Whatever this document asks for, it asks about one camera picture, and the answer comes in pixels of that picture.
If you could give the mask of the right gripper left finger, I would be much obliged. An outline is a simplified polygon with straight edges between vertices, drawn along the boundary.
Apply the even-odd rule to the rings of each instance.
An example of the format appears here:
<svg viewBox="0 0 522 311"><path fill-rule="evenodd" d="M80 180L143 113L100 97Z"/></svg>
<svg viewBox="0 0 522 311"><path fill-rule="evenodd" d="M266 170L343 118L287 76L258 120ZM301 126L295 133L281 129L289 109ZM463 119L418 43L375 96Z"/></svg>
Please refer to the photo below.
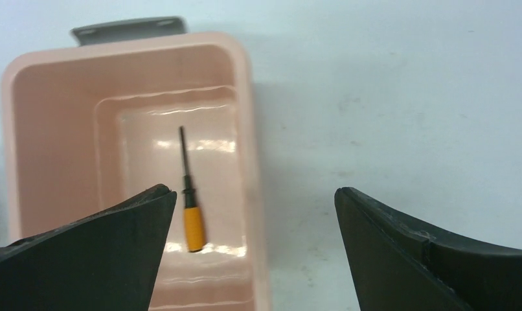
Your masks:
<svg viewBox="0 0 522 311"><path fill-rule="evenodd" d="M176 199L156 185L0 247L0 310L147 310Z"/></svg>

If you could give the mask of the orange black screwdriver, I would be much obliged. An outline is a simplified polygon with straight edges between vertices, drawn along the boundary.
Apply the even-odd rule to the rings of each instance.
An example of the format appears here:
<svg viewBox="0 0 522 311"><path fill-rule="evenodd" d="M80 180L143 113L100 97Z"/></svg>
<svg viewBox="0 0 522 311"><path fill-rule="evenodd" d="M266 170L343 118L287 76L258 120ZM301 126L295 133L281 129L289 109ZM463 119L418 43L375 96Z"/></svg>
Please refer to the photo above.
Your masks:
<svg viewBox="0 0 522 311"><path fill-rule="evenodd" d="M205 234L205 225L201 213L201 207L198 205L196 196L196 188L192 175L190 173L190 165L188 160L187 142L185 137L185 128L179 127L179 139L181 143L181 159L183 164L183 229L185 233L185 242L190 253L200 252L207 243Z"/></svg>

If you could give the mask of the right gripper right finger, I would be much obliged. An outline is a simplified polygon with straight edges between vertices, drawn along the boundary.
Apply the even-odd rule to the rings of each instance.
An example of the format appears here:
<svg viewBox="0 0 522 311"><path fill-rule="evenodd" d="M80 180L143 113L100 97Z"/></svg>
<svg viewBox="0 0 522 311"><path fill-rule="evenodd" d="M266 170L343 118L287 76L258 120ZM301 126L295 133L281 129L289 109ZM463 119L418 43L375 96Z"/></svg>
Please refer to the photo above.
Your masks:
<svg viewBox="0 0 522 311"><path fill-rule="evenodd" d="M362 310L522 310L522 249L462 236L352 187L335 210Z"/></svg>

